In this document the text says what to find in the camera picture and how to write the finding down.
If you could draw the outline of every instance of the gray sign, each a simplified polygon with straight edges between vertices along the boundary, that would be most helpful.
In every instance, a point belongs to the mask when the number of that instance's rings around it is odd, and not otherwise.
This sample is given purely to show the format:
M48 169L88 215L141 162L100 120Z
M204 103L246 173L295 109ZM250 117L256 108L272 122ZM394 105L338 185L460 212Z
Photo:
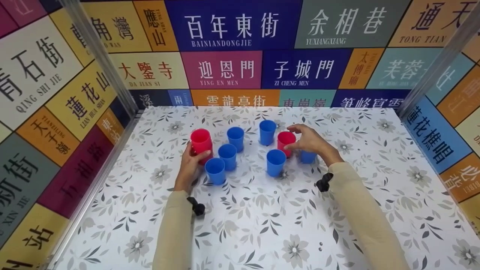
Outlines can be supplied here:
M303 0L296 49L385 47L410 0Z
M0 246L59 171L59 167L13 133L0 145Z

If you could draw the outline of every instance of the wall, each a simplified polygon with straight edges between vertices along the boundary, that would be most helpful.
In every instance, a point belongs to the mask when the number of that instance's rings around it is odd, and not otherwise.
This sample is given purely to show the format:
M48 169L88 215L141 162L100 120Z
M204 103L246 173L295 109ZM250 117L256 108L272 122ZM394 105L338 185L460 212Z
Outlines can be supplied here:
M412 137L476 228L477 234L480 228L478 48L480 32L444 69L442 76L404 119Z
M50 255L130 121L55 0L0 0L0 269Z
M141 109L396 108L459 27L464 6L461 0L325 3L134 0L83 6Z

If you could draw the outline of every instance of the floral tablecloth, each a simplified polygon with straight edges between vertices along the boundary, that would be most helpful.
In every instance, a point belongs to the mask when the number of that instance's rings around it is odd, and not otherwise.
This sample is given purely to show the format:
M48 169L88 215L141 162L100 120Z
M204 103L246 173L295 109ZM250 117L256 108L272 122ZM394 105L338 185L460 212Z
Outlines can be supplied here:
M143 113L57 269L150 269L190 132L207 128L216 153L231 126L245 130L245 150L225 185L203 174L194 188L206 214L192 225L192 270L368 269L335 198L313 185L326 172L321 160L293 157L281 177L266 175L265 155L275 146L258 144L263 119L277 132L305 123L340 150L412 269L479 268L479 239L392 110L161 107Z

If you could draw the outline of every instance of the black clip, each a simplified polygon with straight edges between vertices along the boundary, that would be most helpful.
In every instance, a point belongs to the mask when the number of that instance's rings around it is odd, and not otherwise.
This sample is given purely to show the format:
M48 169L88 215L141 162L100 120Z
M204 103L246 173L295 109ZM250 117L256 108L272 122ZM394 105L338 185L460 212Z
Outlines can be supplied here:
M198 203L194 197L188 197L187 200L192 204L192 210L195 216L201 216L205 214L205 205Z
M324 174L324 176L320 180L317 181L316 185L320 190L320 192L328 191L328 189L330 188L330 184L328 182L332 180L332 178L333 178L333 173L327 172L326 174Z

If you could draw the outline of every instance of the blue plastic cup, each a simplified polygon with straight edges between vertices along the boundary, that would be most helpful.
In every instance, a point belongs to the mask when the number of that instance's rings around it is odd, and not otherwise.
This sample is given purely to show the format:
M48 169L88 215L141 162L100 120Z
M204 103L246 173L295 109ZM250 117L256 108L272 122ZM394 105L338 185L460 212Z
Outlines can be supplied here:
M214 185L222 185L227 179L225 176L225 162L222 159L209 159L207 163L205 163L205 171Z
M315 161L316 157L316 153L307 152L304 150L300 152L300 161L305 164L312 164Z
M237 148L237 153L243 151L243 135L244 131L241 127L231 127L227 130L228 142Z
M260 122L260 144L269 146L273 143L276 124L272 120L263 120Z
M267 174L277 177L283 169L287 156L282 150L273 149L267 153Z
M232 144L224 144L218 149L218 155L225 162L225 170L233 171L237 166L237 148Z

